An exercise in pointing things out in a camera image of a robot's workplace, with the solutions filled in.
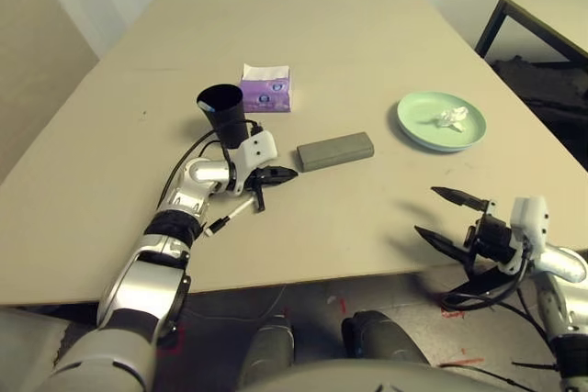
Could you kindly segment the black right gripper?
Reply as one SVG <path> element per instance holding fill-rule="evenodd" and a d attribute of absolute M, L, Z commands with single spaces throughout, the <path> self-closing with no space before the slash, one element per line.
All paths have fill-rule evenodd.
<path fill-rule="evenodd" d="M 432 186 L 431 189 L 445 200 L 465 206 L 476 211 L 486 211 L 490 201 L 480 199 L 461 190 Z M 445 236 L 419 226 L 415 231 L 434 249 L 445 256 L 461 263 L 467 272 L 472 272 L 476 257 L 490 259 L 501 265 L 502 272 L 518 272 L 520 270 L 520 251 L 511 246 L 512 231 L 506 223 L 491 214 L 483 214 L 469 226 L 464 248 L 456 246 Z"/>

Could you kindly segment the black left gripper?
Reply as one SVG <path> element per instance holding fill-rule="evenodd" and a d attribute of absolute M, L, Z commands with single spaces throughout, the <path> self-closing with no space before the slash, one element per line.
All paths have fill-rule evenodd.
<path fill-rule="evenodd" d="M 267 166 L 254 169 L 247 178 L 247 189 L 253 191 L 258 213 L 266 210 L 263 186 L 271 184 L 284 184 L 299 174 L 290 168 L 282 166 Z"/>

